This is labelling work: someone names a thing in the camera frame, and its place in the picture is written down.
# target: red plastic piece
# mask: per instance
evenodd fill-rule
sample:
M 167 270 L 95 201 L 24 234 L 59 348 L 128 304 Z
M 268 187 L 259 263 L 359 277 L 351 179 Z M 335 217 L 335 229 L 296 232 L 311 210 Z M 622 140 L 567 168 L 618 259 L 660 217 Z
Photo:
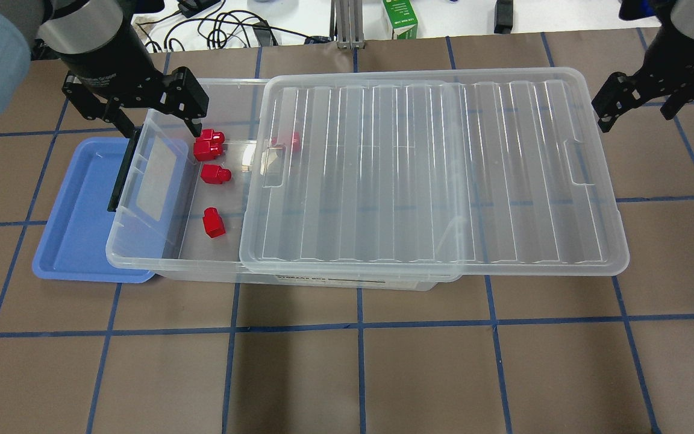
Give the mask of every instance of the red plastic piece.
M 205 209 L 203 226 L 205 226 L 205 233 L 207 233 L 210 238 L 216 238 L 217 236 L 222 236 L 227 233 L 227 230 L 224 228 L 224 221 L 221 220 L 221 216 L 218 215 L 218 209 L 212 207 Z
M 209 162 L 224 153 L 224 133 L 210 128 L 204 129 L 195 140 L 195 158 L 199 162 Z
M 301 137 L 297 131 L 292 132 L 290 142 L 291 142 L 291 152 L 301 151 Z M 278 138 L 273 137 L 272 142 L 270 144 L 272 146 L 278 145 Z M 287 146 L 287 145 L 289 145 L 289 140 L 285 140 L 284 138 L 280 140 L 280 146 Z
M 208 184 L 223 184 L 232 179 L 232 171 L 219 165 L 203 165 L 200 178 Z

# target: blue tray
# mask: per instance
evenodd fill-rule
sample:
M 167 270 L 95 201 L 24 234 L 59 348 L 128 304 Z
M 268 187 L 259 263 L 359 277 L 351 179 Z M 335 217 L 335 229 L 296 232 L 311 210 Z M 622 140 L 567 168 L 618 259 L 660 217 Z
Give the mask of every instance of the blue tray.
M 127 139 L 93 137 L 72 157 L 31 268 L 40 278 L 142 283 L 147 269 L 119 269 L 108 263 L 105 244 L 114 213 L 107 211 Z

